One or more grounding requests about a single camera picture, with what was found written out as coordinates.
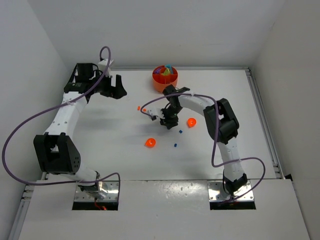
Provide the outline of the green lego brick upside-down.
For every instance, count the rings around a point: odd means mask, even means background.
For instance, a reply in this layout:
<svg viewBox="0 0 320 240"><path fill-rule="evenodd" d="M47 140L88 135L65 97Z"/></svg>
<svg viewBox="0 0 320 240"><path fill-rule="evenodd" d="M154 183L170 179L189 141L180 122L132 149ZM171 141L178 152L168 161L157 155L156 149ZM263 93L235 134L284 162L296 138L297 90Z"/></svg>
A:
<svg viewBox="0 0 320 240"><path fill-rule="evenodd" d="M164 70L164 72L163 73L161 73L163 76L169 76L170 74L171 74L171 71L168 69L168 68L166 68L165 70Z"/></svg>

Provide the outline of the orange round cone piece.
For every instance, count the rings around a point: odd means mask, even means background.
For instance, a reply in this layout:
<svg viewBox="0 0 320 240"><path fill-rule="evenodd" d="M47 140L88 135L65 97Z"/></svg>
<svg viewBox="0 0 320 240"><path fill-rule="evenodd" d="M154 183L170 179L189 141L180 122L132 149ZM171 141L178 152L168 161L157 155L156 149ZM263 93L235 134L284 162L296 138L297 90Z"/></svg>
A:
<svg viewBox="0 0 320 240"><path fill-rule="evenodd" d="M197 120L196 120L195 118L193 118L193 117L191 117L191 118L189 118L189 119L187 120L187 126L188 126L189 128L195 127L196 124L197 124Z"/></svg>

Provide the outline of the long teal lego brick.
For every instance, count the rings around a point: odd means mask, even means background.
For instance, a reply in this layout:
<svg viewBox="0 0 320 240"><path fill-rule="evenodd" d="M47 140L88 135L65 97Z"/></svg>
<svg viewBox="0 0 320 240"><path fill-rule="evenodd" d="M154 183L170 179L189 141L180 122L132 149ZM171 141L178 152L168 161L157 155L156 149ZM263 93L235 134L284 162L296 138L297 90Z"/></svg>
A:
<svg viewBox="0 0 320 240"><path fill-rule="evenodd" d="M170 71L172 71L172 66L170 64L167 64L164 66L165 68L169 69Z"/></svg>

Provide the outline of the orange heart-shaped piece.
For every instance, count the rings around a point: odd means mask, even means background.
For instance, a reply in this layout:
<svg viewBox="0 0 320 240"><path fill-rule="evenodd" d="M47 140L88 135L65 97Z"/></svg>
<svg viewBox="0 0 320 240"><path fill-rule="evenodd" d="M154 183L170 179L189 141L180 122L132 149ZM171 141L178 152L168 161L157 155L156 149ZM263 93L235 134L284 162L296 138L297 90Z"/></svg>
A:
<svg viewBox="0 0 320 240"><path fill-rule="evenodd" d="M155 146L156 146L156 140L154 139L154 138L148 138L147 140L146 140L146 142L145 142L145 146L147 147L147 148L154 148Z"/></svg>

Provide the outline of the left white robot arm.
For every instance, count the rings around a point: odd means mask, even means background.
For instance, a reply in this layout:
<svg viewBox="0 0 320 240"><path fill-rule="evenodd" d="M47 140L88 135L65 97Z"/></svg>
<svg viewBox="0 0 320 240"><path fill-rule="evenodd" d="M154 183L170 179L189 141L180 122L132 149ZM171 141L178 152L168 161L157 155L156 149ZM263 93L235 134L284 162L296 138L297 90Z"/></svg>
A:
<svg viewBox="0 0 320 240"><path fill-rule="evenodd" d="M64 87L62 107L44 134L36 135L33 145L42 172L63 175L84 187L94 187L100 177L82 163L81 155L73 143L73 133L80 114L94 94L121 99L127 95L122 77L112 76L107 59L98 64L78 63Z"/></svg>

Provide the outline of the purple rounded lego piece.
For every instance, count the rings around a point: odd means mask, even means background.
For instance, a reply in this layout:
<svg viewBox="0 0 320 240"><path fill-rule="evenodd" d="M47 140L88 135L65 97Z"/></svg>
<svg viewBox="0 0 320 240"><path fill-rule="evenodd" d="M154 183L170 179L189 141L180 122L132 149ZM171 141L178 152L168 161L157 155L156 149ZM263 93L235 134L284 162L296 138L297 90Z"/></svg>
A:
<svg viewBox="0 0 320 240"><path fill-rule="evenodd" d="M162 69L162 67L156 68L156 69L153 71L153 74L155 74L155 75L161 74L161 69Z"/></svg>

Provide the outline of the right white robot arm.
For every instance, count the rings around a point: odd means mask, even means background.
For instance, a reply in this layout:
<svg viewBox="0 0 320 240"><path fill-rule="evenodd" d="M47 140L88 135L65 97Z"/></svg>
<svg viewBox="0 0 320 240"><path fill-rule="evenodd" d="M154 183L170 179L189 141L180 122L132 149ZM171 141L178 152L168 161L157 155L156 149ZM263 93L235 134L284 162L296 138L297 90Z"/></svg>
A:
<svg viewBox="0 0 320 240"><path fill-rule="evenodd" d="M169 107L161 109L160 124L168 130L178 125L178 113L187 108L202 115L208 134L217 144L223 163L224 191L233 196L247 182L237 147L239 122L225 98L216 103L204 96L191 96L189 88L176 89L167 86L162 94L169 101Z"/></svg>

